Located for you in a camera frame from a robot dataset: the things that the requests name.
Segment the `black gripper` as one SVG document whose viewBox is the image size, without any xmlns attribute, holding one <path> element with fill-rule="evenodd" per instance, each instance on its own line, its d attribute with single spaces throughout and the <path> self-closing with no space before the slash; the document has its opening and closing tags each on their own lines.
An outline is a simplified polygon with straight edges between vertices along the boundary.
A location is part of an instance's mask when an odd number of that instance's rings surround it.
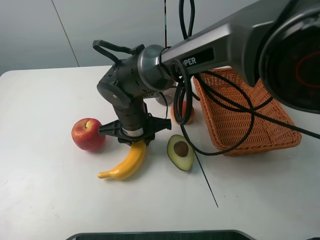
<svg viewBox="0 0 320 240">
<path fill-rule="evenodd" d="M 162 130 L 171 130 L 172 122 L 170 119 L 148 116 L 144 126 L 139 126 L 135 130 L 127 130 L 119 120 L 115 120 L 98 129 L 100 136 L 116 137 L 120 144 L 131 146 L 140 140 L 144 140 L 148 146 L 155 139 L 156 133 Z"/>
</svg>

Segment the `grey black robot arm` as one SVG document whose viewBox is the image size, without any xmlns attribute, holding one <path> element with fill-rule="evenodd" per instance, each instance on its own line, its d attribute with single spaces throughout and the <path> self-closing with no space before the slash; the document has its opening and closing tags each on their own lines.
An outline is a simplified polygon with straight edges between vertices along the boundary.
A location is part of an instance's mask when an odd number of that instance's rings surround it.
<svg viewBox="0 0 320 240">
<path fill-rule="evenodd" d="M 184 40 L 169 48 L 93 42 L 114 62 L 97 90 L 112 104 L 117 120 L 100 126 L 100 135 L 127 144 L 153 140 L 171 122 L 149 116 L 144 98 L 179 83 L 191 100 L 190 77 L 224 66 L 251 87 L 262 81 L 273 98 L 290 108 L 319 113 L 319 1 L 260 0 L 196 34 L 190 28 L 182 33 Z"/>
</svg>

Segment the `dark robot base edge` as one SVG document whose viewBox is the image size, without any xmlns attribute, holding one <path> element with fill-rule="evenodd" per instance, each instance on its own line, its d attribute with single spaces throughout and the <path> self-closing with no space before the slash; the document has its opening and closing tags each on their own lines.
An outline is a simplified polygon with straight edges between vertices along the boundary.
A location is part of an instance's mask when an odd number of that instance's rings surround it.
<svg viewBox="0 0 320 240">
<path fill-rule="evenodd" d="M 190 230 L 149 232 L 77 233 L 69 240 L 252 240 L 253 237 L 237 230 Z"/>
</svg>

